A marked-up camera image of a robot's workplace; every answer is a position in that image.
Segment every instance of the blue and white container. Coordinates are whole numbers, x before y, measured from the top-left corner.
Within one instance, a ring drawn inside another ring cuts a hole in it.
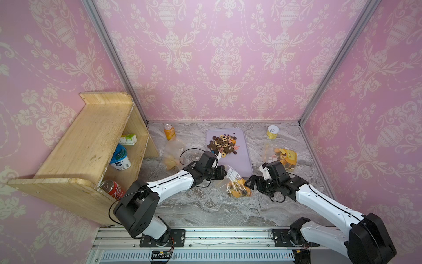
[[[130,160],[127,157],[127,150],[124,146],[117,144],[117,148],[111,158],[110,165],[120,171],[130,167]]]

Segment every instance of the can lid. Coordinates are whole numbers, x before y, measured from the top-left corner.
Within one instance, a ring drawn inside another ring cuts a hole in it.
[[[121,161],[122,159],[124,159],[125,157],[127,157],[127,150],[124,146],[122,146],[121,144],[117,144],[117,148],[114,151],[113,157],[111,158],[110,163],[116,163]]]
[[[270,126],[268,127],[268,131],[269,131],[269,132],[271,132],[271,133],[273,133],[273,134],[278,134],[278,133],[279,133],[279,131],[280,131],[280,129],[279,129],[279,127],[278,127],[278,126],[276,126],[276,125],[270,125]]]
[[[100,188],[106,192],[110,192],[114,187],[114,182],[111,180],[105,180],[100,184]]]

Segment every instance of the wall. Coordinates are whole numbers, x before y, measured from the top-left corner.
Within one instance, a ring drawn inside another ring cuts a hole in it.
[[[0,2],[0,263],[85,263],[98,225],[5,185],[31,178],[84,103],[122,84],[81,1]]]
[[[366,0],[95,0],[147,119],[297,120]]]
[[[305,130],[337,199],[422,259],[422,1],[381,1]]]

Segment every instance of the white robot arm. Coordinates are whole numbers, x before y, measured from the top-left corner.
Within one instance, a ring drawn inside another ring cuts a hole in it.
[[[313,209],[338,228],[300,218],[290,225],[290,236],[295,244],[323,245],[345,255],[354,264],[387,264],[396,255],[384,223],[375,214],[354,211],[317,191],[301,177],[294,174],[291,178],[279,161],[264,163],[260,171],[263,177],[252,175],[245,183],[247,187],[253,190],[256,186],[259,192],[271,198],[280,192]]]
[[[167,178],[143,182],[136,180],[113,210],[114,215],[131,237],[142,234],[151,237],[157,245],[168,242],[171,229],[160,218],[154,216],[159,203],[184,190],[189,190],[204,180],[222,180],[227,174],[224,166],[218,166],[221,153],[205,151],[199,161],[192,162],[178,173]]]

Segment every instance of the purple cutting board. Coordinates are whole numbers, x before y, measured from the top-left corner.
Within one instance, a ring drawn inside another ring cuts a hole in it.
[[[243,178],[248,178],[252,175],[252,163],[249,158],[248,148],[246,146],[246,138],[243,129],[241,128],[222,128],[222,129],[209,129],[205,133],[206,145],[210,144],[213,136],[220,135],[236,136],[236,145],[239,146],[237,155],[233,153],[228,154],[226,157],[221,158],[218,165],[229,165]]]

